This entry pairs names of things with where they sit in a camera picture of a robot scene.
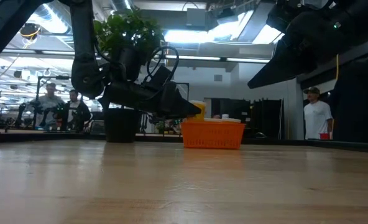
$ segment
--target orange plastic basket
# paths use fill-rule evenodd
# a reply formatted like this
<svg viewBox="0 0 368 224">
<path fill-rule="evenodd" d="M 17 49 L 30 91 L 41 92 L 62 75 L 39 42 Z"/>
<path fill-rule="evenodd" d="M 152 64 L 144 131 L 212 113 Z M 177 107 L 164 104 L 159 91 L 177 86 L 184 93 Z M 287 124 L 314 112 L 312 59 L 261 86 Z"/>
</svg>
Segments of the orange plastic basket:
<svg viewBox="0 0 368 224">
<path fill-rule="evenodd" d="M 239 149 L 245 124 L 191 121 L 182 123 L 185 148 Z"/>
</svg>

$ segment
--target man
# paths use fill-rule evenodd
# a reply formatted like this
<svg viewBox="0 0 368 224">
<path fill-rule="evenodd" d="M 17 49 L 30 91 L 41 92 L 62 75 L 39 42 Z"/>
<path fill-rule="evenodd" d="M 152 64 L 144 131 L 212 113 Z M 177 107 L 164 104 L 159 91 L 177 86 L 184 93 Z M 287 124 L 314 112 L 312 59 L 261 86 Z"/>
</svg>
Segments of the man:
<svg viewBox="0 0 368 224">
<path fill-rule="evenodd" d="M 58 105 L 63 105 L 64 101 L 55 95 L 55 83 L 49 83 L 46 85 L 47 94 L 44 96 L 40 96 L 38 99 L 39 106 L 43 111 L 47 109 L 52 109 Z M 42 114 L 38 114 L 36 117 L 36 126 L 39 126 L 42 122 Z M 56 128 L 57 121 L 52 112 L 49 112 L 45 118 L 45 123 L 43 125 L 44 130 L 49 130 L 50 127 Z"/>
<path fill-rule="evenodd" d="M 90 119 L 90 110 L 83 101 L 78 100 L 78 95 L 78 91 L 70 91 L 70 101 L 64 107 L 66 113 L 63 118 L 63 129 L 82 131 L 83 123 Z"/>
<path fill-rule="evenodd" d="M 329 102 L 333 139 L 368 143 L 368 58 L 341 71 Z"/>
<path fill-rule="evenodd" d="M 304 107 L 306 123 L 306 139 L 321 139 L 320 134 L 329 134 L 332 131 L 332 115 L 327 103 L 319 100 L 320 90 L 311 87 L 304 91 L 310 101 Z"/>
</svg>

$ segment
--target ceiling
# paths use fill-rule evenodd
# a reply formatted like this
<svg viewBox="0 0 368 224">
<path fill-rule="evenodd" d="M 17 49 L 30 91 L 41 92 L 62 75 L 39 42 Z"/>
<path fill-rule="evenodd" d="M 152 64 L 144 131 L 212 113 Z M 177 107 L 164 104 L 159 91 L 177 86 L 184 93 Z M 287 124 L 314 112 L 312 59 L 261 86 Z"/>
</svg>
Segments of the ceiling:
<svg viewBox="0 0 368 224">
<path fill-rule="evenodd" d="M 93 10 L 95 19 L 105 20 L 119 4 L 125 4 L 130 0 L 93 0 Z M 171 1 L 171 0 L 133 0 L 130 2 L 136 7 L 142 9 L 143 15 L 156 19 L 157 22 L 165 29 L 165 31 L 186 27 L 186 11 L 187 9 L 205 9 L 208 12 L 218 12 L 222 7 L 235 6 L 235 10 L 241 13 L 252 11 L 248 21 L 244 21 L 238 38 L 234 40 L 212 41 L 202 43 L 176 43 L 170 42 L 169 45 L 176 47 L 180 55 L 188 56 L 207 56 L 207 57 L 232 57 L 232 58 L 265 58 L 270 59 L 274 51 L 274 45 L 269 44 L 252 44 L 257 35 L 265 27 L 267 14 L 273 4 L 253 0 L 242 1 L 217 1 L 217 0 L 197 0 L 196 2 Z M 50 17 L 54 20 L 61 20 L 67 27 L 66 34 L 51 34 L 49 30 L 43 27 L 42 33 L 34 42 L 27 45 L 28 41 L 17 34 L 6 47 L 7 49 L 30 49 L 30 50 L 53 50 L 53 51 L 73 51 L 73 39 L 70 32 L 71 21 L 69 8 L 58 1 L 51 2 L 47 5 L 47 10 L 52 14 Z M 31 16 L 30 22 L 37 22 L 36 16 Z M 70 75 L 73 57 L 63 58 L 47 58 L 45 56 L 18 55 L 18 54 L 1 54 L 0 55 L 0 90 L 6 92 L 8 97 L 16 97 L 20 101 L 24 96 L 33 98 L 36 92 L 37 75 L 44 73 L 50 75 Z M 181 60 L 181 67 L 219 67 L 226 68 L 228 72 L 233 68 L 231 62 L 208 62 L 197 60 Z M 25 70 L 25 79 L 15 78 L 14 72 Z M 63 97 L 67 98 L 67 90 L 71 88 L 69 80 L 52 80 L 57 85 L 63 85 L 61 92 Z M 12 90 L 11 85 L 15 84 L 17 89 Z"/>
</svg>

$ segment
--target wooden table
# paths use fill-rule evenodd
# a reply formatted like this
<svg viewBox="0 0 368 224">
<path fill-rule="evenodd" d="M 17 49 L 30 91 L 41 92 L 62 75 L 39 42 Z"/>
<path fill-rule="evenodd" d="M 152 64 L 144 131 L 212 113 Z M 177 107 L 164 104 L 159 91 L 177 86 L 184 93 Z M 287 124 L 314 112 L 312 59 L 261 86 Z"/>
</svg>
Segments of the wooden table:
<svg viewBox="0 0 368 224">
<path fill-rule="evenodd" d="M 0 223 L 368 223 L 368 154 L 0 144 Z"/>
</svg>

